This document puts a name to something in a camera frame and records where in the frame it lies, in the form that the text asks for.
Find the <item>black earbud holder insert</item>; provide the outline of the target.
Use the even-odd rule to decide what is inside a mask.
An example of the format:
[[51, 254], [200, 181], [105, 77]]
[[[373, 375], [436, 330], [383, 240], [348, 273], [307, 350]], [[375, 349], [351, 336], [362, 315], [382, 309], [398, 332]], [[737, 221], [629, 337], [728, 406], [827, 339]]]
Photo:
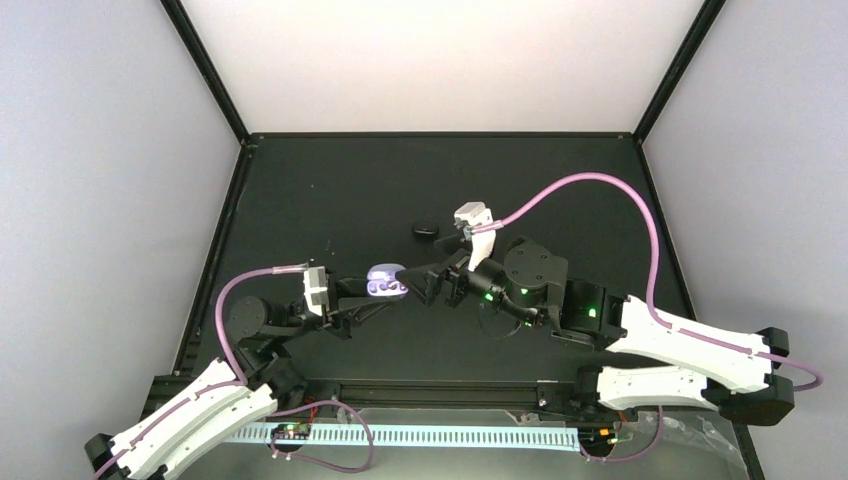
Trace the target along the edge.
[[439, 225], [429, 221], [419, 221], [412, 225], [413, 236], [421, 241], [434, 240], [440, 232]]

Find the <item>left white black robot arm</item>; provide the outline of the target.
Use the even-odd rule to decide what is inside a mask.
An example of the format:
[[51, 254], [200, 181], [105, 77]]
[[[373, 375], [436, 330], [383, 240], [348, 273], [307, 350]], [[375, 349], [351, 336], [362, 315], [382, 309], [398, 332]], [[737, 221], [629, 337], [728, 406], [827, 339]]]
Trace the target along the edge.
[[[303, 296], [275, 307], [247, 298], [227, 310], [230, 292], [257, 277], [297, 275]], [[127, 430], [97, 434], [85, 445], [96, 479], [176, 479], [242, 428], [261, 420], [311, 415], [334, 408], [362, 419], [336, 398], [307, 402], [306, 380], [292, 367], [284, 344], [313, 331], [349, 334], [354, 321], [408, 292], [393, 271], [339, 278], [306, 264], [260, 268], [229, 280], [214, 306], [222, 357]]]

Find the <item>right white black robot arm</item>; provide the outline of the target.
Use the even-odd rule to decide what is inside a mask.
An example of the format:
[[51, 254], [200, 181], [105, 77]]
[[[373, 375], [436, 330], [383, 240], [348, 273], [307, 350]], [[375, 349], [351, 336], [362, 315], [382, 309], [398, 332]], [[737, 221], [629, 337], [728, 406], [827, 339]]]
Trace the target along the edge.
[[785, 331], [741, 334], [678, 316], [658, 321], [644, 300], [569, 278], [566, 259], [526, 238], [514, 240], [502, 261], [477, 259], [458, 247], [440, 263], [394, 277], [426, 305], [441, 292], [450, 306], [474, 298], [519, 325], [550, 327], [552, 337], [566, 343], [657, 361], [655, 367], [580, 367], [569, 401], [585, 419], [662, 406], [773, 426], [795, 406], [792, 381], [776, 373], [777, 357], [788, 352]]

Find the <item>lilac earbud charging case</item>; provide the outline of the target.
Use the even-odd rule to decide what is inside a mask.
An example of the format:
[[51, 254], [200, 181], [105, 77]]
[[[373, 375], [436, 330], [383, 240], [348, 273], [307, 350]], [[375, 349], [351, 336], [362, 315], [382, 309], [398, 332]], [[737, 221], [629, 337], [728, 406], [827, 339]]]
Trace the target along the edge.
[[403, 297], [408, 288], [397, 279], [405, 267], [397, 263], [382, 263], [372, 266], [366, 274], [366, 293], [370, 297]]

